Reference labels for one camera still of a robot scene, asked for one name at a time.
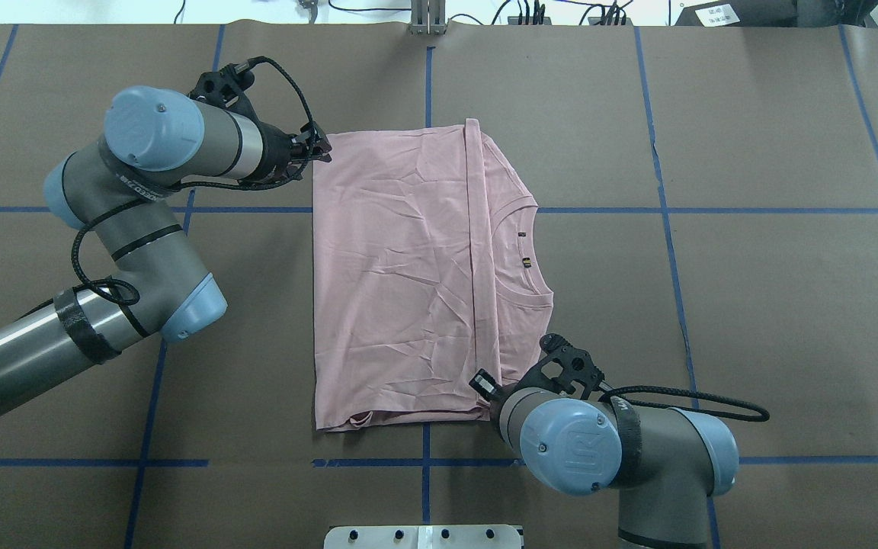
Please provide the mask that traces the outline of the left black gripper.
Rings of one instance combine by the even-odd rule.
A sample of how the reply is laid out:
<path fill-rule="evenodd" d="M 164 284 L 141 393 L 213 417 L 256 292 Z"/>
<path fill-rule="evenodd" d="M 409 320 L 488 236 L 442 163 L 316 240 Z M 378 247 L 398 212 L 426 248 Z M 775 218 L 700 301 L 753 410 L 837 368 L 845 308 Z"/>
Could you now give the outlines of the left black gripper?
<path fill-rule="evenodd" d="M 331 162 L 332 146 L 316 122 L 307 122 L 296 134 L 275 126 L 261 126 L 264 152 L 259 162 L 259 183 L 285 184 L 303 177 L 306 162 Z"/>

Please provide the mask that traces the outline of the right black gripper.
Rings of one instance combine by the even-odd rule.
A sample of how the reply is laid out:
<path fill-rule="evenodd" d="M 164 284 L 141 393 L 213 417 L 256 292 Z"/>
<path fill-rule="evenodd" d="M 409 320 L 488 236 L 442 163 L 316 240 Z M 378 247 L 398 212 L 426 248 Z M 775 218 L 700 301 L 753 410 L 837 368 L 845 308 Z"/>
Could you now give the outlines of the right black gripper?
<path fill-rule="evenodd" d="M 536 388 L 554 392 L 554 379 L 547 377 L 543 373 L 543 369 L 533 366 L 519 381 L 498 385 L 488 371 L 478 369 L 473 379 L 470 380 L 469 386 L 478 393 L 482 400 L 491 402 L 491 404 L 503 404 L 516 390 Z"/>

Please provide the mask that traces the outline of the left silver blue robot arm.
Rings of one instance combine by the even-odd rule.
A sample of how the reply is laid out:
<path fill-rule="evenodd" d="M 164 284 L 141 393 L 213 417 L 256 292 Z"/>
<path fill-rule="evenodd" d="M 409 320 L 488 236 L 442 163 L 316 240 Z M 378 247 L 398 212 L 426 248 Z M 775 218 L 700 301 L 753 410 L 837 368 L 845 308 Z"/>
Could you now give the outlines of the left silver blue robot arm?
<path fill-rule="evenodd" d="M 181 342 L 226 312 L 167 202 L 185 178 L 271 190 L 330 152 L 312 120 L 286 134 L 255 118 L 243 96 L 119 91 L 97 142 L 46 177 L 46 205 L 77 232 L 78 285 L 0 329 L 0 416 L 151 335 Z"/>

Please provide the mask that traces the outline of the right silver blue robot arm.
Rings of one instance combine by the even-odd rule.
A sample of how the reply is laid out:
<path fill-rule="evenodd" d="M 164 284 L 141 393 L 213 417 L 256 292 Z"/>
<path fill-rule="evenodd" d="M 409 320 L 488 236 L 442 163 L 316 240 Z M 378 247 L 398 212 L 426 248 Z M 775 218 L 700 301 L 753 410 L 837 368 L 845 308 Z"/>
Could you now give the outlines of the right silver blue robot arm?
<path fill-rule="evenodd" d="M 499 437 L 544 486 L 567 496 L 619 493 L 620 548 L 707 548 L 707 501 L 728 493 L 739 447 L 717 417 L 649 409 L 613 396 L 589 403 L 544 388 L 470 386 L 491 406 Z"/>

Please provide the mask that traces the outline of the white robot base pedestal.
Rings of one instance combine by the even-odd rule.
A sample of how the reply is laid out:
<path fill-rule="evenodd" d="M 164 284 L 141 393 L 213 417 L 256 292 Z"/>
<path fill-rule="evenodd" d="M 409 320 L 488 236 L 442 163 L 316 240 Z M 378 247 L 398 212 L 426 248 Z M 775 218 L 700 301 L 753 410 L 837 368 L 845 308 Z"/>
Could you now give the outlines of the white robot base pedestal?
<path fill-rule="evenodd" d="M 352 525 L 327 532 L 324 548 L 524 548 L 519 525 Z"/>

